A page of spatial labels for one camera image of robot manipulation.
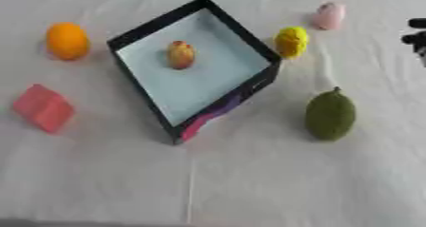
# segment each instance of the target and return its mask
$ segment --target pink sponge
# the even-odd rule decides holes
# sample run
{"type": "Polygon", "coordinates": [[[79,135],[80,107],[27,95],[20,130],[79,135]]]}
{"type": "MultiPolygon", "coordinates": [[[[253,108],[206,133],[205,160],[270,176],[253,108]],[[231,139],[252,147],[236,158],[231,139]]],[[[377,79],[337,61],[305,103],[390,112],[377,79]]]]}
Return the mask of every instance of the pink sponge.
{"type": "Polygon", "coordinates": [[[57,132],[74,114],[65,98],[42,86],[33,85],[13,103],[13,110],[48,133],[57,132]]]}
{"type": "Polygon", "coordinates": [[[339,28],[345,16],[345,7],[338,3],[326,3],[319,7],[313,18],[313,24],[321,29],[339,28]]]}

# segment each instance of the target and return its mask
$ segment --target orange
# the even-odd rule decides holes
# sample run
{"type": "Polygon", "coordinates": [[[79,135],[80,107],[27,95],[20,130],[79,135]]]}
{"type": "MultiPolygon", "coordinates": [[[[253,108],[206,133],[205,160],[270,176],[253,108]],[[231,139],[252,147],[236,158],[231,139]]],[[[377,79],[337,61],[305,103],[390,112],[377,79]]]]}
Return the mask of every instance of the orange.
{"type": "Polygon", "coordinates": [[[62,60],[75,60],[87,54],[90,47],[85,31],[73,23],[57,23],[46,33],[48,51],[62,60]]]}

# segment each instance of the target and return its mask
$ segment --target green textured fruit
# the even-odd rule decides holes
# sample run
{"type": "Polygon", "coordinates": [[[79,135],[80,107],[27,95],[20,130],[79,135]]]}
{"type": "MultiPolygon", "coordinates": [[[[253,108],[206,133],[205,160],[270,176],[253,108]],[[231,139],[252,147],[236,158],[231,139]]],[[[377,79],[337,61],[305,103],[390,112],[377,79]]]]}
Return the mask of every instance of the green textured fruit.
{"type": "Polygon", "coordinates": [[[305,125],[321,140],[335,141],[349,132],[356,118],[352,101],[340,93],[340,88],[314,98],[306,108],[305,125]]]}

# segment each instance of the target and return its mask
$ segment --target red apple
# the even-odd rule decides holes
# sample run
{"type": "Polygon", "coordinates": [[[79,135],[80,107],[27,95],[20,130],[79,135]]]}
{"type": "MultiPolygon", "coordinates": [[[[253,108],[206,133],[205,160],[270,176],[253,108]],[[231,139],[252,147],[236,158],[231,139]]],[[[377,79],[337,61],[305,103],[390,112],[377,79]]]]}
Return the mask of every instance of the red apple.
{"type": "Polygon", "coordinates": [[[195,50],[185,41],[174,41],[168,45],[167,58],[171,67],[185,69],[192,66],[195,59],[195,50]]]}

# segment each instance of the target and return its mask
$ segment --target white table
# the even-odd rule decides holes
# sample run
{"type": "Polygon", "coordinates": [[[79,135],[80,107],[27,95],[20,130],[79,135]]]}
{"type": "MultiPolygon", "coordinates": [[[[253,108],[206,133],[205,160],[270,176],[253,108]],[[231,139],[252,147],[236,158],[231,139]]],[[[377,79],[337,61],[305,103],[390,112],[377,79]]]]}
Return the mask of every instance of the white table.
{"type": "MultiPolygon", "coordinates": [[[[408,19],[426,17],[426,0],[335,0],[347,6],[342,29],[308,29],[313,43],[273,85],[171,147],[106,40],[187,1],[0,0],[0,217],[424,226],[426,69],[400,36],[413,32],[408,19]],[[85,59],[63,63],[44,52],[44,33],[59,21],[86,29],[85,59]],[[56,136],[10,112],[34,83],[76,106],[56,136]],[[316,142],[303,110],[335,84],[357,104],[358,120],[341,141],[316,142]]],[[[330,0],[215,1],[269,42],[330,0]]]]}

